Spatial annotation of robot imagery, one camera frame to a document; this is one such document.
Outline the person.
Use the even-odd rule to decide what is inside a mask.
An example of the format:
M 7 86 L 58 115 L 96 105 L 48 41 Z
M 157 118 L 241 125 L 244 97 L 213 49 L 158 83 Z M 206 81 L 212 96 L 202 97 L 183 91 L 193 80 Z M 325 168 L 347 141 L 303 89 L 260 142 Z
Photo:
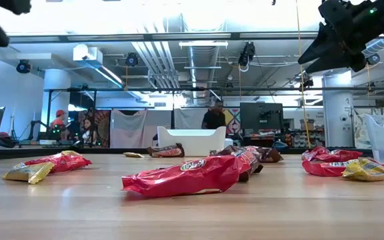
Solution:
M 65 112 L 60 109 L 56 111 L 56 118 L 51 122 L 50 138 L 52 140 L 67 140 L 68 130 L 65 124 Z
M 94 145 L 97 142 L 95 124 L 90 118 L 83 120 L 83 132 L 81 138 L 84 144 Z
M 213 107 L 208 109 L 204 114 L 201 128 L 202 129 L 217 129 L 225 126 L 225 115 L 223 113 L 223 102 L 216 100 Z

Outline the grey overhead frame bar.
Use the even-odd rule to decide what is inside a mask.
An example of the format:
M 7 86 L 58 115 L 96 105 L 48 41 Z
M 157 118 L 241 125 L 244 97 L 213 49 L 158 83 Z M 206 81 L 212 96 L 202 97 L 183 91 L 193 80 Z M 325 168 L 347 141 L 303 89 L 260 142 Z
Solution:
M 314 31 L 303 32 L 219 32 L 219 33 L 145 33 L 119 35 L 18 35 L 10 42 L 20 43 L 80 43 L 114 41 L 254 41 L 295 40 L 316 38 Z

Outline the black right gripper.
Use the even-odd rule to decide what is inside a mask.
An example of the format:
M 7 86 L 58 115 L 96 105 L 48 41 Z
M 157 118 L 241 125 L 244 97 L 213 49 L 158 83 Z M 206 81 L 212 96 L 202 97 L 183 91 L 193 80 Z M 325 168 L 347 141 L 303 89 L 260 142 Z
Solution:
M 366 44 L 384 33 L 384 0 L 364 0 L 358 5 L 343 0 L 326 0 L 319 7 L 325 24 L 300 56 L 298 63 L 315 60 L 307 73 L 350 68 L 358 72 L 367 65 Z

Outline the white plastic bin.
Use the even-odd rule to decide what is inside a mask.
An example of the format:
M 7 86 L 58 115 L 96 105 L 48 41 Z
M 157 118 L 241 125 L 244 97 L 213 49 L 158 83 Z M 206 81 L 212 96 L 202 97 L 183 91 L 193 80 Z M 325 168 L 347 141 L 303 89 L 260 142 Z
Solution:
M 226 138 L 226 127 L 217 129 L 166 129 L 157 128 L 158 144 L 167 147 L 180 143 L 186 157 L 205 157 L 211 150 L 223 150 L 233 144 Z

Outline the red candy wrapper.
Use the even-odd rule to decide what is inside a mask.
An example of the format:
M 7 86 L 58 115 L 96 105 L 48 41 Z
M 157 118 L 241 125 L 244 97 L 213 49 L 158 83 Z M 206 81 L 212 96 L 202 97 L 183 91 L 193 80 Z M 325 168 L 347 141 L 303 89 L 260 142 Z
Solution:
M 346 162 L 358 159 L 362 152 L 343 149 L 328 150 L 322 146 L 316 146 L 312 150 L 306 150 L 301 158 L 303 161 L 320 161 L 324 163 Z
M 212 156 L 122 176 L 121 180 L 124 191 L 148 198 L 219 193 L 238 182 L 242 169 L 249 166 L 233 155 Z
M 340 177 L 350 163 L 357 163 L 358 161 L 358 159 L 332 163 L 303 161 L 302 166 L 304 170 L 311 175 L 320 177 Z
M 50 173 L 73 171 L 91 165 L 92 162 L 75 151 L 62 151 L 58 154 L 45 156 L 39 159 L 24 162 L 25 165 L 52 162 L 54 164 Z

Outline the white column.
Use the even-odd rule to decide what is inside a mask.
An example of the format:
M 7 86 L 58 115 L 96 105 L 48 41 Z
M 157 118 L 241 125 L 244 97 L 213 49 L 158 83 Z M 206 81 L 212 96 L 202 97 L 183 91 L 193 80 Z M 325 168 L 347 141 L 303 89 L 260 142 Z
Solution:
M 354 147 L 351 72 L 326 73 L 322 78 L 326 147 Z

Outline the pale hanging cloth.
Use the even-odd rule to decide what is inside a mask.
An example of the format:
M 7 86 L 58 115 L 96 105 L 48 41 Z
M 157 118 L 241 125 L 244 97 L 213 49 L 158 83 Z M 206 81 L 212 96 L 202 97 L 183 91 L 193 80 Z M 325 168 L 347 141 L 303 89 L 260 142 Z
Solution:
M 110 147 L 115 149 L 138 149 L 143 147 L 146 111 L 126 115 L 112 110 L 110 123 Z
M 174 124 L 176 129 L 200 129 L 206 108 L 175 109 Z

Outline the black monitor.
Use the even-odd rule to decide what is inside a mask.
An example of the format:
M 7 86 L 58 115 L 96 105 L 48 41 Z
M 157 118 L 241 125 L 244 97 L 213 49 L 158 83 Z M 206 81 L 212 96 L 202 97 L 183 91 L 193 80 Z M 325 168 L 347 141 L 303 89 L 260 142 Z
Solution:
M 283 105 L 280 103 L 240 103 L 242 134 L 252 135 L 283 128 Z

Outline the silver ventilation duct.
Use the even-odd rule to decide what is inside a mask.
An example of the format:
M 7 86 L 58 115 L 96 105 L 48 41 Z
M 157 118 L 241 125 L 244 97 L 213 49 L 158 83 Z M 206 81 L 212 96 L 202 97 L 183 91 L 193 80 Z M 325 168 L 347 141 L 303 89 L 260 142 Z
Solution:
M 212 85 L 217 66 L 219 47 L 188 47 L 192 87 L 208 88 Z

